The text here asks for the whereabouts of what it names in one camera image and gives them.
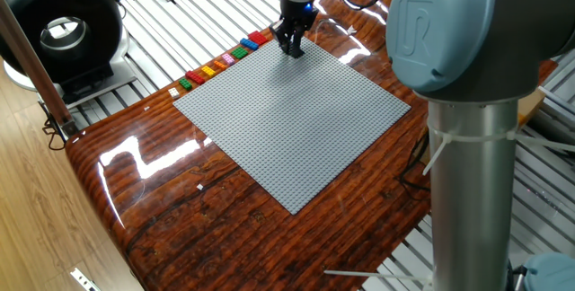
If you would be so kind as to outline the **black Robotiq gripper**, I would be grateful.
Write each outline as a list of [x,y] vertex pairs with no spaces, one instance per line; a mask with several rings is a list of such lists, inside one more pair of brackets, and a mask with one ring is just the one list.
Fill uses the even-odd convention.
[[269,30],[282,51],[289,52],[290,35],[288,28],[295,28],[291,42],[291,56],[302,57],[305,54],[301,49],[302,38],[314,24],[318,10],[313,7],[311,2],[292,0],[280,0],[280,9],[281,19],[272,23]]

